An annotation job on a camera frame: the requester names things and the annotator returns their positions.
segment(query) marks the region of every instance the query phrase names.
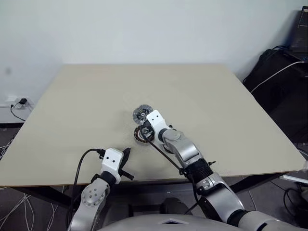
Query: floor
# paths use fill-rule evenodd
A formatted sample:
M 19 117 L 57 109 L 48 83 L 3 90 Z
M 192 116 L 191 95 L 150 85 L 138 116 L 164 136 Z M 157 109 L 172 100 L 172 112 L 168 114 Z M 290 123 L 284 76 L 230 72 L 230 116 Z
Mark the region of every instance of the floor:
M 2 129 L 0 128 L 0 147 L 7 144 L 7 142 L 18 132 L 17 128 L 8 128 Z M 290 175 L 294 175 L 300 178 L 308 179 L 307 173 L 298 172 L 291 173 Z M 225 178 L 225 181 L 232 185 L 238 181 L 240 181 L 241 177 L 232 177 Z M 295 188 L 295 184 L 289 181 L 275 179 L 274 183 L 278 184 L 284 189 L 287 188 Z M 61 191 L 61 187 L 55 187 L 57 190 Z M 274 184 L 268 182 L 263 184 L 257 188 L 250 190 L 252 198 L 256 204 L 257 210 L 273 217 L 276 217 L 282 221 L 289 222 L 294 224 L 294 219 L 287 213 L 284 208 L 282 197 L 284 191 Z M 6 188 L 0 190 L 0 226 L 3 222 L 3 217 L 5 217 L 11 209 L 15 206 L 15 204 L 23 197 L 23 193 L 16 191 L 11 188 Z M 249 192 L 241 192 L 238 194 L 241 199 L 243 205 L 246 210 L 254 210 L 254 205 L 252 199 L 249 195 Z M 139 194 L 138 196 L 111 196 L 109 198 L 110 203 L 119 203 L 125 202 L 130 203 L 132 205 L 158 205 L 164 201 L 166 197 L 177 197 L 181 201 L 183 201 L 188 207 L 194 204 L 194 198 L 192 193 L 191 185 L 184 184 L 181 186 L 167 186 L 164 187 L 160 192 L 156 193 L 145 193 Z M 41 231 L 47 230 L 48 222 L 52 215 L 51 204 L 44 202 L 35 197 L 29 197 L 30 203 L 34 210 L 34 226 L 33 231 Z M 202 211 L 199 207 L 196 207 L 192 213 L 195 216 L 204 217 Z M 66 209 L 58 207 L 55 212 L 54 220 L 51 228 L 51 231 L 61 231 L 65 230 L 65 214 Z M 31 226 L 32 215 L 31 211 L 27 209 L 27 220 L 29 225 Z M 5 221 L 4 225 L 0 228 L 3 231 L 9 230 L 20 230 L 26 231 L 26 220 L 25 220 L 25 207 L 24 204 L 21 204 L 14 212 L 10 214 L 8 219 Z

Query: power outlet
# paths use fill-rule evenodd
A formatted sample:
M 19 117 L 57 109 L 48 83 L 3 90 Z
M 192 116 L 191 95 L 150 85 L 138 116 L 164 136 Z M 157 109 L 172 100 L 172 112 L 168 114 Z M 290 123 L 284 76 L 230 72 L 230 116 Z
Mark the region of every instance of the power outlet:
M 5 103 L 6 105 L 8 105 L 8 107 L 10 107 L 12 104 L 16 105 L 22 98 L 24 97 L 9 97 Z M 28 104 L 32 105 L 34 104 L 33 101 L 29 98 L 29 97 L 25 97 L 27 99 L 27 103 L 25 105 L 20 105 L 18 104 L 15 109 L 20 109 L 22 107 L 27 107 Z

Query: beige tabletop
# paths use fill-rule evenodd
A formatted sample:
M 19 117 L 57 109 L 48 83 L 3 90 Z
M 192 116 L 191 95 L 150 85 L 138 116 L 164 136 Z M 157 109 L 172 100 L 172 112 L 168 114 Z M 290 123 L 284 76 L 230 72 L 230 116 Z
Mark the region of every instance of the beige tabletop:
M 132 112 L 144 103 L 183 131 L 207 161 L 216 161 L 212 168 L 221 176 L 304 165 L 297 149 L 223 65 L 64 65 L 0 161 L 0 185 L 72 184 L 82 154 L 109 147 L 131 147 L 124 170 L 135 180 L 181 178 L 160 153 L 134 141 Z M 78 182 L 89 183 L 100 168 L 97 154 L 89 153 Z

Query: black cable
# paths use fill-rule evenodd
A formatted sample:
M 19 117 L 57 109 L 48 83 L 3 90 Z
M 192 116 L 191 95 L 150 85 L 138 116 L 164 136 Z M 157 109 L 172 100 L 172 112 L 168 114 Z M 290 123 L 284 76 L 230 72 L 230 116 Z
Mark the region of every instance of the black cable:
M 71 212 L 73 212 L 74 210 L 74 203 L 76 202 L 76 200 L 80 197 L 82 191 L 80 193 L 78 193 L 78 195 L 74 198 L 73 203 L 71 203 L 71 205 L 69 206 L 67 212 L 66 212 L 66 216 L 65 216 L 65 225 L 66 228 L 68 229 L 68 226 L 71 222 L 71 218 L 70 216 L 72 216 Z
M 284 194 L 283 194 L 283 204 L 284 204 L 284 207 L 285 207 L 285 209 L 287 210 L 287 212 L 292 216 L 292 217 L 294 217 L 295 215 L 293 214 L 293 213 L 291 213 L 291 211 L 288 209 L 288 207 L 287 207 L 287 204 L 286 204 L 286 202 L 285 202 L 285 196 L 287 195 L 287 190 L 285 190 L 285 192 L 284 192 Z
M 276 47 L 272 48 L 271 50 L 273 51 L 273 50 L 275 50 L 276 48 L 279 48 L 279 49 L 278 49 L 276 52 L 274 52 L 273 54 L 271 54 L 269 57 L 267 57 L 263 62 L 267 61 L 270 57 L 272 57 L 274 54 L 276 54 L 276 53 L 277 53 L 278 51 L 280 51 L 281 49 L 287 49 L 288 47 L 286 47 L 286 46 L 284 46 L 284 45 L 279 45 L 279 46 L 276 46 Z M 247 77 L 244 78 L 244 79 L 242 80 L 242 83 L 243 83 L 243 84 L 246 82 L 246 79 L 247 79 Z
M 189 213 L 189 212 L 190 212 L 191 210 L 193 210 L 197 205 L 199 205 L 199 199 L 198 199 L 198 197 L 197 197 L 196 185 L 195 185 L 195 183 L 194 183 L 193 177 L 192 177 L 192 176 L 187 176 L 186 173 L 183 171 L 182 168 L 180 168 L 173 160 L 171 160 L 171 159 L 169 158 L 169 156 L 167 156 L 160 148 L 158 148 L 155 144 L 153 144 L 153 143 L 150 141 L 150 139 L 148 139 L 148 138 L 143 134 L 142 126 L 139 126 L 139 129 L 140 129 L 140 134 L 141 134 L 141 136 L 142 136 L 146 141 L 148 141 L 158 152 L 160 152 L 168 161 L 170 161 L 170 162 L 174 165 L 174 167 L 176 167 L 176 168 L 180 171 L 180 173 L 184 174 L 184 176 L 186 176 L 189 180 L 191 180 L 191 182 L 192 182 L 192 189 L 193 189 L 193 196 L 194 196 L 194 198 L 195 198 L 195 200 L 196 200 L 196 203 L 195 203 L 192 207 L 190 207 L 184 214 Z
M 296 192 L 296 193 L 297 193 L 297 195 L 298 195 L 299 199 L 301 199 L 302 201 L 306 201 L 306 200 L 302 197 L 302 195 L 301 195 L 301 192 L 300 192 L 300 191 L 295 190 L 295 189 L 292 189 L 292 188 L 287 189 L 286 191 L 287 191 L 287 196 L 288 196 L 288 198 L 289 198 L 290 202 L 292 203 L 292 205 L 295 207 L 295 209 L 297 209 L 297 210 L 301 210 L 301 211 L 305 211 L 305 212 L 308 212 L 308 209 L 305 209 L 305 208 L 302 208 L 302 207 L 299 207 L 299 206 L 294 205 L 293 201 L 290 199 L 290 196 L 289 196 L 289 194 L 288 194 L 288 193 L 289 193 L 289 191 L 294 191 L 294 192 Z
M 11 104 L 11 107 L 10 107 L 10 110 L 11 110 L 11 113 L 13 114 L 13 116 L 15 116 L 16 118 L 19 118 L 20 120 L 22 120 L 22 121 L 24 121 L 25 122 L 25 120 L 24 119 L 22 119 L 22 118 L 20 118 L 20 117 L 18 117 L 17 115 L 15 115 L 14 114 L 14 112 L 12 111 L 12 108 L 13 107 L 15 107 L 13 104 Z
M 79 160 L 79 164 L 78 164 L 78 167 L 77 167 L 77 171 L 76 171 L 76 175 L 75 175 L 75 180 L 74 180 L 74 184 L 73 184 L 73 189 L 72 189 L 72 196 L 71 196 L 71 205 L 67 211 L 67 216 L 66 216 L 66 220 L 65 220 L 65 224 L 66 224 L 66 228 L 68 228 L 69 226 L 69 223 L 71 222 L 71 219 L 72 219 L 72 212 L 73 212 L 73 207 L 74 207 L 74 200 L 76 199 L 75 197 L 75 187 L 77 185 L 77 181 L 78 181 L 78 176 L 79 176 L 79 171 L 80 171 L 80 167 L 81 167 L 81 164 L 82 164 L 82 161 L 83 159 L 85 158 L 85 156 L 91 152 L 91 151 L 99 151 L 99 149 L 95 149 L 95 148 L 91 148 L 89 150 L 87 150 L 83 155 L 82 157 L 80 158 Z
M 142 131 L 142 126 L 139 126 L 140 128 L 140 134 L 141 136 L 146 140 L 148 141 L 160 154 L 162 154 L 168 161 L 170 161 L 174 167 L 176 167 L 180 173 L 183 174 L 183 169 L 180 168 L 173 160 L 170 159 L 169 156 L 167 156 L 160 148 L 158 148 L 155 144 L 153 144 L 144 134 L 143 134 L 143 131 Z
M 279 50 L 276 50 L 273 54 L 271 54 L 269 57 L 267 57 L 265 60 L 264 60 L 264 62 L 265 61 L 267 61 L 268 59 L 270 59 L 270 57 L 272 57 L 274 54 L 276 54 L 277 52 L 279 52 L 279 51 L 281 51 L 282 49 L 279 49 Z
M 278 188 L 280 188 L 280 189 L 282 189 L 282 190 L 284 190 L 284 191 L 285 191 L 285 189 L 284 189 L 284 188 L 280 187 L 278 184 L 275 184 L 273 181 L 270 181 L 270 183 L 272 183 L 273 185 L 276 185 Z
M 287 197 L 288 197 L 288 199 L 289 199 L 289 201 L 291 202 L 291 204 L 293 205 L 293 207 L 294 208 L 296 208 L 297 206 L 294 204 L 294 202 L 291 200 L 291 198 L 290 198 L 290 195 L 289 195 L 289 191 L 290 191 L 291 189 L 287 189 L 285 192 L 286 192 L 286 195 L 287 195 Z
M 184 215 L 188 214 L 189 212 L 191 212 L 194 208 L 196 208 L 196 206 L 199 205 L 199 202 L 196 202 L 193 204 L 193 206 L 191 206 L 185 213 Z

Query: white cable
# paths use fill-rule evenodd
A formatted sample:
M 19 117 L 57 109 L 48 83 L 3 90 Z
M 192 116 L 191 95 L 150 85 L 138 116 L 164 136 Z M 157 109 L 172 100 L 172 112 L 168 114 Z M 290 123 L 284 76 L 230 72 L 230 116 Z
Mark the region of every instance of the white cable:
M 302 150 L 299 150 L 299 152 L 308 157 L 307 153 L 303 152 Z
M 14 211 L 19 207 L 19 205 L 21 205 L 21 204 L 24 202 L 24 200 L 26 200 L 26 199 L 29 198 L 29 197 L 30 197 L 29 195 L 28 195 L 26 198 L 23 197 L 19 202 L 17 202 L 17 204 L 14 206 L 14 208 L 13 208 L 5 217 L 3 217 L 2 219 L 0 219 L 0 221 L 3 220 L 3 222 L 2 222 L 2 224 L 1 224 L 1 226 L 0 226 L 0 230 L 2 229 L 2 226 L 4 225 L 4 223 L 6 222 L 7 218 L 10 216 L 10 214 L 11 214 L 12 212 L 14 212 Z
M 9 146 L 11 145 L 11 143 L 13 142 L 15 136 L 13 136 L 12 139 L 10 139 L 10 141 L 7 143 L 7 145 L 0 147 L 2 149 L 1 153 L 0 153 L 0 160 L 2 159 L 3 155 L 6 153 L 6 150 L 8 150 Z
M 25 198 L 25 200 L 24 200 L 24 205 L 25 205 L 25 220 L 26 220 L 26 225 L 27 225 L 28 231 L 32 231 L 33 225 L 34 225 L 34 212 L 33 212 L 32 205 L 30 204 L 30 201 L 28 200 L 27 195 L 26 195 L 25 193 L 24 193 L 24 198 Z M 31 212 L 32 212 L 32 224 L 31 224 L 31 228 L 29 228 L 28 219 L 27 219 L 27 207 L 26 207 L 26 202 L 28 202 L 29 207 L 30 207 Z
M 295 62 L 295 63 L 292 63 L 286 67 L 284 67 L 283 69 L 281 69 L 280 71 L 277 71 L 274 75 L 268 77 L 267 79 L 265 79 L 263 82 L 259 83 L 255 88 L 252 89 L 252 91 L 250 93 L 252 93 L 255 89 L 257 89 L 260 85 L 262 85 L 263 83 L 265 83 L 266 81 L 268 81 L 269 79 L 273 78 L 275 75 L 277 75 L 278 73 L 280 73 L 281 71 L 284 71 L 285 69 L 295 65 L 295 64 L 303 64 L 304 62 L 303 61 L 300 61 L 300 62 Z
M 52 215 L 51 215 L 51 217 L 49 219 L 46 231 L 49 231 L 51 226 L 52 226 L 54 215 L 55 215 L 55 212 L 57 211 L 58 206 L 56 206 L 56 208 L 54 208 L 53 204 L 51 203 L 51 208 L 52 208 Z
M 27 229 L 28 231 L 30 231 L 29 229 L 29 224 L 28 224 L 28 219 L 27 219 L 27 207 L 26 207 L 26 200 L 24 200 L 24 206 L 25 206 L 25 220 L 26 220 L 26 225 L 27 225 Z
M 33 226 L 34 226 L 34 211 L 33 211 L 32 205 L 31 205 L 30 201 L 28 200 L 28 198 L 26 198 L 26 200 L 27 200 L 27 202 L 29 204 L 29 207 L 31 209 L 31 212 L 32 212 L 32 224 L 31 224 L 31 229 L 30 229 L 30 231 L 32 231 L 33 230 Z

